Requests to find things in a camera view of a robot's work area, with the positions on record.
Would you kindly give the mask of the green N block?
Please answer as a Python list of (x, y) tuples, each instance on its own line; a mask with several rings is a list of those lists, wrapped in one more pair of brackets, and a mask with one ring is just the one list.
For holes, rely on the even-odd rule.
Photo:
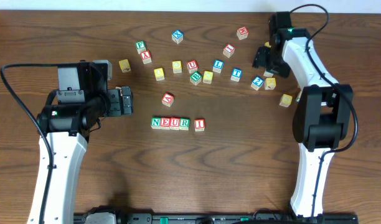
[(151, 128), (152, 129), (160, 129), (161, 128), (161, 118), (152, 117), (151, 118)]

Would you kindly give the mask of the red E block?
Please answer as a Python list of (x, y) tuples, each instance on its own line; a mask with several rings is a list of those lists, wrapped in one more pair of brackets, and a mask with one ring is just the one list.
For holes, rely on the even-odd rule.
[(161, 118), (161, 124), (160, 128), (161, 129), (170, 129), (170, 118)]

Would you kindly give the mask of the green R block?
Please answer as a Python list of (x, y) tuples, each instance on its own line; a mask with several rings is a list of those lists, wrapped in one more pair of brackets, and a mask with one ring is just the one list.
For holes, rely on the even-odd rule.
[(179, 129), (188, 131), (190, 126), (190, 119), (188, 118), (181, 118), (179, 123)]

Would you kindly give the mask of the blue P block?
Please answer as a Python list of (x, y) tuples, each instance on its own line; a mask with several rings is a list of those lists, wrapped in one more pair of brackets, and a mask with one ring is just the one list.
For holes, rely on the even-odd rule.
[(267, 70), (265, 70), (265, 72), (263, 74), (264, 77), (272, 77), (273, 75), (274, 75), (274, 73), (267, 71)]

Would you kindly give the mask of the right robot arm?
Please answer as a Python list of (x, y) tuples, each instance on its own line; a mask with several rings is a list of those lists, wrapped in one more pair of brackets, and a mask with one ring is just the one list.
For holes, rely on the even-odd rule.
[(313, 35), (292, 25), (291, 12), (272, 14), (269, 32), (269, 44), (258, 49), (253, 67), (283, 78), (294, 74), (301, 89), (292, 123), (299, 167), (290, 206), (295, 217), (317, 220), (323, 215), (331, 159), (350, 148), (357, 137), (353, 90), (326, 70), (314, 49)]

